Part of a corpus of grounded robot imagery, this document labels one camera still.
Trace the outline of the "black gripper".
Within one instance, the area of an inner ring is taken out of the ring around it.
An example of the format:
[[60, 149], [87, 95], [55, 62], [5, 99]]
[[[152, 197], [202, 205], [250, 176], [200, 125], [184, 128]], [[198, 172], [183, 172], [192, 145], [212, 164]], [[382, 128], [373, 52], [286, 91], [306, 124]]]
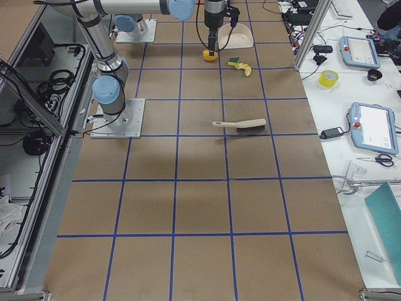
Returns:
[[232, 6], [230, 1], [204, 1], [204, 24], [209, 28], [207, 50], [209, 56], [216, 53], [217, 30], [223, 25], [224, 18], [230, 18], [231, 26], [236, 27], [240, 15], [239, 8]]

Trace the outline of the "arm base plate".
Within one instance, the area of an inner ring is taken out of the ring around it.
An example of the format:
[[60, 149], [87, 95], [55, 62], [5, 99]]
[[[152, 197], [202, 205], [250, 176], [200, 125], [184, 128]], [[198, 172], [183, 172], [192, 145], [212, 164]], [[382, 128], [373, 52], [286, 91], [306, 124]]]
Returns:
[[129, 98], [125, 100], [125, 110], [117, 118], [115, 116], [104, 115], [100, 105], [96, 114], [102, 115], [93, 122], [95, 130], [90, 132], [93, 139], [125, 139], [141, 138], [143, 115], [145, 111], [144, 98]]
[[157, 27], [156, 19], [120, 19], [115, 21], [118, 28], [116, 42], [120, 44], [153, 43]]

